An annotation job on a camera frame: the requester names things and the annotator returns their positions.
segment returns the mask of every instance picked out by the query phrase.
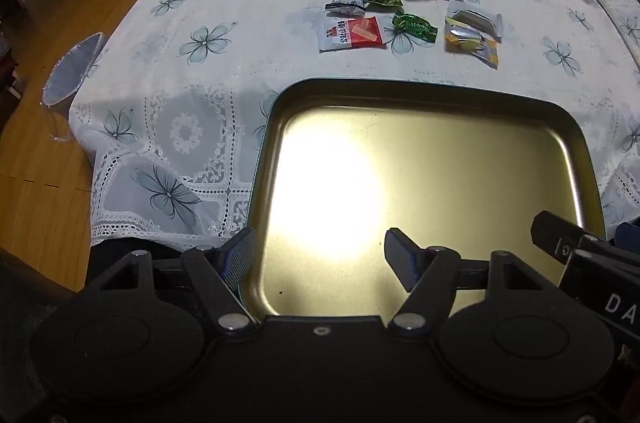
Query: wooden floor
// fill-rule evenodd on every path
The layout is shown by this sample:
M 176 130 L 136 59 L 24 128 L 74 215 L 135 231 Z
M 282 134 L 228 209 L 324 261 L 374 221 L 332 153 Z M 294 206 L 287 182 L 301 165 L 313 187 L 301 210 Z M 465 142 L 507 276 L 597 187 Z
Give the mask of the wooden floor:
M 28 0 L 1 26 L 27 87 L 0 136 L 0 247 L 76 291 L 89 253 L 93 170 L 78 143 L 50 139 L 40 96 L 70 47 L 97 31 L 109 36 L 135 2 Z

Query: tablecloth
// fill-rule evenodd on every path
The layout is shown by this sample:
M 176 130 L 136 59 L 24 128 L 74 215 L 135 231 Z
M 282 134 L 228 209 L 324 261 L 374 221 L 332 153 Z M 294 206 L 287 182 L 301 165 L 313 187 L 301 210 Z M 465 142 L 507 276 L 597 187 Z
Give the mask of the tablecloth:
M 596 0 L 467 0 L 503 16 L 497 69 L 445 51 L 446 0 L 404 0 L 406 12 L 440 28 L 434 45 L 396 31 L 392 12 L 376 12 L 386 48 L 320 53 L 316 24 L 329 1 L 136 1 L 70 112 L 94 161 L 92 244 L 140 237 L 183 250 L 231 237 L 246 222 L 271 104 L 312 77 L 437 82 L 555 102 L 584 131 L 609 233 L 637 214 L 640 75 Z M 637 45 L 638 7 L 616 10 Z

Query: red and white snack packet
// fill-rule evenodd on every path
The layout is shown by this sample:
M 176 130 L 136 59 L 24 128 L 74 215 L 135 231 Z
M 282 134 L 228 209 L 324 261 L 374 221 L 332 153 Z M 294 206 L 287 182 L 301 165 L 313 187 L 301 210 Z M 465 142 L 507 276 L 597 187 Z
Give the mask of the red and white snack packet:
M 323 17 L 318 23 L 320 51 L 385 45 L 377 17 Z

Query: tray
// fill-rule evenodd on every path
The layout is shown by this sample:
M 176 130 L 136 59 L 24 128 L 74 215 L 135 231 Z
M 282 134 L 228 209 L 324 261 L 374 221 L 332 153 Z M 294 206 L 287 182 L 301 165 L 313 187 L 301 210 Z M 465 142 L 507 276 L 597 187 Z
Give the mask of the tray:
M 398 227 L 465 259 L 508 249 L 554 283 L 530 241 L 540 210 L 604 236 L 580 127 L 549 102 L 471 88 L 303 80 L 276 99 L 250 202 L 257 262 L 241 285 L 264 315 L 380 315 L 407 294 L 385 262 Z M 460 291 L 454 311 L 482 299 Z

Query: white lettering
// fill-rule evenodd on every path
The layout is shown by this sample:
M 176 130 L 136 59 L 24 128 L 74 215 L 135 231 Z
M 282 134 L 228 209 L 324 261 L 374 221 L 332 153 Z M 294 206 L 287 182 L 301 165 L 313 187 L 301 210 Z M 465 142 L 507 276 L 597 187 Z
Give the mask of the white lettering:
M 621 320 L 624 320 L 625 318 L 628 318 L 629 320 L 631 320 L 631 323 L 634 323 L 634 320 L 636 319 L 636 305 L 633 304 L 630 308 L 629 311 L 627 311 L 624 315 L 622 315 Z
M 607 302 L 607 305 L 604 308 L 605 311 L 608 311 L 609 313 L 614 313 L 616 309 L 620 307 L 621 300 L 622 299 L 620 298 L 620 295 L 616 295 L 615 293 L 612 293 L 611 297 L 609 297 L 609 302 Z

